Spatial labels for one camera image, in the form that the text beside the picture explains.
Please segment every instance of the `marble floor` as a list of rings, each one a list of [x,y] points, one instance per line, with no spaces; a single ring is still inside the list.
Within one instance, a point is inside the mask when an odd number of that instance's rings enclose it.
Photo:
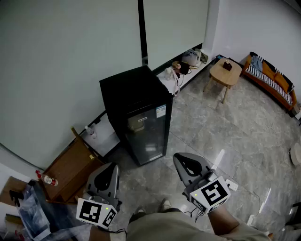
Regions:
[[[110,229],[127,227],[139,205],[148,212],[156,211],[164,197],[182,211],[193,210],[194,205],[181,194],[184,185],[175,170],[173,154],[203,155],[214,165],[223,149],[216,172],[239,185],[225,203],[230,213],[244,222],[255,215],[252,225],[274,233],[273,240],[297,240],[301,231],[285,228],[285,223],[290,218],[291,205],[300,201],[301,168],[296,168],[288,155],[290,146],[300,140],[298,121],[241,77],[229,90],[224,104],[221,100],[225,87],[215,81],[203,93],[210,68],[174,98],[165,157],[137,167],[123,148],[110,156],[110,161],[121,168],[119,198],[123,201]],[[200,217],[197,224],[200,230],[213,232],[208,216]],[[125,235],[112,234],[111,238],[125,240]]]

